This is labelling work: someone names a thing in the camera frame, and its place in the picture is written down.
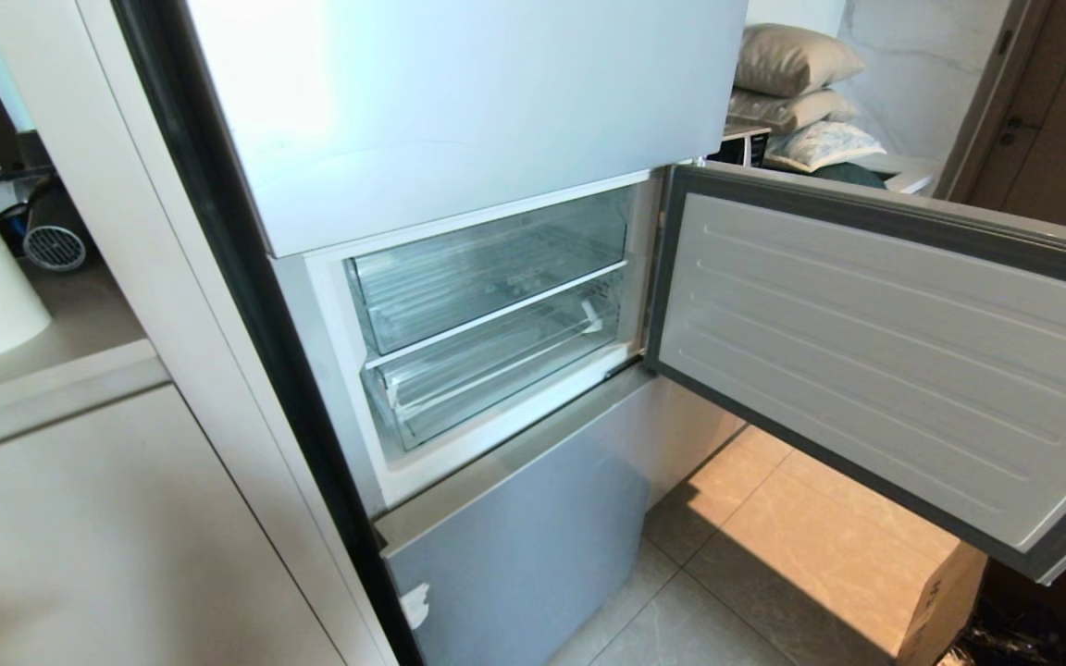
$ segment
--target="pillow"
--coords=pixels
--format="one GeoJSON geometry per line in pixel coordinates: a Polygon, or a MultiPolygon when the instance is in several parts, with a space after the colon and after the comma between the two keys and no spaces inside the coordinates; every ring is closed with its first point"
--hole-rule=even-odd
{"type": "Polygon", "coordinates": [[[754,25],[743,31],[734,86],[764,95],[796,97],[862,71],[867,64],[828,34],[786,25],[754,25]]]}
{"type": "Polygon", "coordinates": [[[731,93],[731,108],[726,118],[740,125],[762,125],[790,134],[818,119],[845,121],[857,114],[854,104],[837,90],[813,90],[800,97],[773,97],[737,87],[731,93]]]}
{"type": "Polygon", "coordinates": [[[795,134],[780,134],[768,140],[762,155],[764,165],[777,165],[800,173],[813,173],[824,165],[886,152],[875,137],[846,123],[818,121],[795,134]]]}

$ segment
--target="tiled floor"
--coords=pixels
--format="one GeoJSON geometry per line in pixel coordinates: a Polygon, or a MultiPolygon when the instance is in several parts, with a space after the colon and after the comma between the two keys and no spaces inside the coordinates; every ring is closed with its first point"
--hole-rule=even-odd
{"type": "MultiPolygon", "coordinates": [[[[871,613],[874,604],[867,605],[865,594],[834,589],[833,579],[779,576],[753,555],[786,556],[782,543],[768,543],[774,531],[745,523],[757,520],[746,516],[749,511],[736,514],[757,490],[774,497],[753,499],[754,506],[807,502],[808,525],[801,529],[808,538],[824,541],[826,549],[858,550],[856,561],[879,581],[922,576],[919,564],[931,565],[931,550],[948,548],[934,541],[935,532],[908,535],[928,552],[901,552],[898,557],[851,546],[866,543],[865,535],[853,541],[853,536],[838,538],[824,525],[831,523],[834,510],[851,510],[845,507],[871,510],[875,530],[884,522],[889,522],[886,529],[907,530],[919,523],[904,520],[898,514],[902,509],[891,508],[891,503],[875,501],[870,490],[840,480],[779,439],[754,427],[743,431],[648,513],[631,578],[550,665],[828,666],[840,663],[842,654],[859,665],[889,663],[877,646],[891,649],[888,644],[900,640],[898,629],[888,635],[883,623],[872,621],[879,628],[863,636],[822,606],[827,599],[839,606],[846,599],[858,616],[871,613]],[[777,480],[761,490],[776,473],[777,480]],[[888,565],[897,559],[902,565],[888,565]],[[835,645],[825,646],[826,640],[835,645]]],[[[892,628],[905,628],[906,622],[907,617],[891,619],[892,628]]]]}

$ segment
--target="white refrigerator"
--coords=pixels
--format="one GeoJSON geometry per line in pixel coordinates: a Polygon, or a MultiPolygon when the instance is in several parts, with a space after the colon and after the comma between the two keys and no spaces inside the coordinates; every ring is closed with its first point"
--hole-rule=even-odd
{"type": "Polygon", "coordinates": [[[116,4],[399,654],[544,663],[727,411],[1065,568],[1066,228],[704,164],[745,1],[116,4]]]}

